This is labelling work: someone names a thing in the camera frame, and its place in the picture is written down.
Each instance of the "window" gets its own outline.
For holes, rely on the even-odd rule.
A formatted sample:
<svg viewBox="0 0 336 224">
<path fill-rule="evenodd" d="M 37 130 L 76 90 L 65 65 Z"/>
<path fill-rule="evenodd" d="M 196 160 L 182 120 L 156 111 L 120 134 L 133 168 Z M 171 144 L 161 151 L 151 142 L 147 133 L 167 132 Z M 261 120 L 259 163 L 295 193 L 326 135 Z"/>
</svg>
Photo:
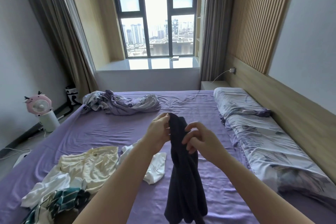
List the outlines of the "window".
<svg viewBox="0 0 336 224">
<path fill-rule="evenodd" d="M 115 0 L 115 5 L 127 58 L 195 55 L 197 0 Z"/>
</svg>

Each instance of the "person's right hand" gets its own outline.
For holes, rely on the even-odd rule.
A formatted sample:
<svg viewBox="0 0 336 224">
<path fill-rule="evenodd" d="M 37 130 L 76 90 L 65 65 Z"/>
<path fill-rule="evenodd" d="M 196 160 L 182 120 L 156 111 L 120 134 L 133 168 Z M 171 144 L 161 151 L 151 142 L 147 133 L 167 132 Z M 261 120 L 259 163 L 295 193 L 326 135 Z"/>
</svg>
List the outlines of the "person's right hand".
<svg viewBox="0 0 336 224">
<path fill-rule="evenodd" d="M 187 144 L 189 153 L 198 150 L 206 160 L 218 167 L 227 151 L 216 135 L 198 121 L 188 124 L 185 130 L 189 133 L 183 138 L 182 144 Z"/>
</svg>

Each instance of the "pillowcase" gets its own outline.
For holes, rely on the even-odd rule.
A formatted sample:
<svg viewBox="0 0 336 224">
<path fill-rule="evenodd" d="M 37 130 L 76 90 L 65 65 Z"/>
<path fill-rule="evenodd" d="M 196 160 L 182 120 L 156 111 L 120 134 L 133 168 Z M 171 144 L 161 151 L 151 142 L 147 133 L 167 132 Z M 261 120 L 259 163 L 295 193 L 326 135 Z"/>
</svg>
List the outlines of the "pillowcase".
<svg viewBox="0 0 336 224">
<path fill-rule="evenodd" d="M 223 120 L 233 114 L 252 114 L 260 117 L 267 117 L 271 114 L 270 109 L 259 105 L 242 88 L 216 88 L 213 97 Z"/>
<path fill-rule="evenodd" d="M 271 117 L 232 115 L 225 127 L 240 146 L 241 162 L 275 192 L 298 190 L 330 208 L 336 206 L 336 186 Z"/>
</svg>

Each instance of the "headboard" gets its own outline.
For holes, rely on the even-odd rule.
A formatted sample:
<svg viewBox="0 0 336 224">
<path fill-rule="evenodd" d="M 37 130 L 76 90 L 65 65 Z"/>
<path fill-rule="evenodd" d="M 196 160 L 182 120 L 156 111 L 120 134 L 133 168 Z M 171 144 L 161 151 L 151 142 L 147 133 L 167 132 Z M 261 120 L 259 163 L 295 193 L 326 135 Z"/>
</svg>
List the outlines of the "headboard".
<svg viewBox="0 0 336 224">
<path fill-rule="evenodd" d="M 225 70 L 232 67 L 236 74 L 225 75 L 230 86 L 271 109 L 274 120 L 336 183 L 336 115 L 227 54 Z"/>
</svg>

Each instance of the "curtain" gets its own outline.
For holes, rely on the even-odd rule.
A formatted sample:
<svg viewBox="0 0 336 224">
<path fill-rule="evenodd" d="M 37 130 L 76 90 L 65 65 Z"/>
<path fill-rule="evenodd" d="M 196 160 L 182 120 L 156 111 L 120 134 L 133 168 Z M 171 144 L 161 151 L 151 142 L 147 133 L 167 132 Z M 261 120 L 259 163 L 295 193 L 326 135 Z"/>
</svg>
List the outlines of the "curtain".
<svg viewBox="0 0 336 224">
<path fill-rule="evenodd" d="M 53 53 L 75 84 L 79 97 L 98 90 L 64 0 L 29 0 Z"/>
<path fill-rule="evenodd" d="M 201 81 L 224 72 L 233 0 L 207 0 L 204 19 Z"/>
</svg>

